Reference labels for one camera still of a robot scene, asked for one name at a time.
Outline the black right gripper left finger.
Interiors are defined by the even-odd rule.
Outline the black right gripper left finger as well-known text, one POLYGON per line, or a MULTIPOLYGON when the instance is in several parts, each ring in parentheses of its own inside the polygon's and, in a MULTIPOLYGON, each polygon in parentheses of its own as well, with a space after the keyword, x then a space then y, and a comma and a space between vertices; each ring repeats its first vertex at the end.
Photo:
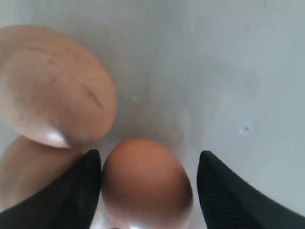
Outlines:
POLYGON ((2 229, 88 229, 99 201, 101 158, 88 151, 59 178, 0 214, 2 229))

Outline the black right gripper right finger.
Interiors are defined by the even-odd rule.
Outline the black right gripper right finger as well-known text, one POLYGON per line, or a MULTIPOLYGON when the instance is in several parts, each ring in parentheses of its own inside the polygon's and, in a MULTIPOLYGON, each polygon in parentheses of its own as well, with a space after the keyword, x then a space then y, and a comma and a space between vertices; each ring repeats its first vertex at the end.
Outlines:
POLYGON ((305 218, 268 198, 210 151, 200 154, 197 191, 209 229, 303 229, 305 218))

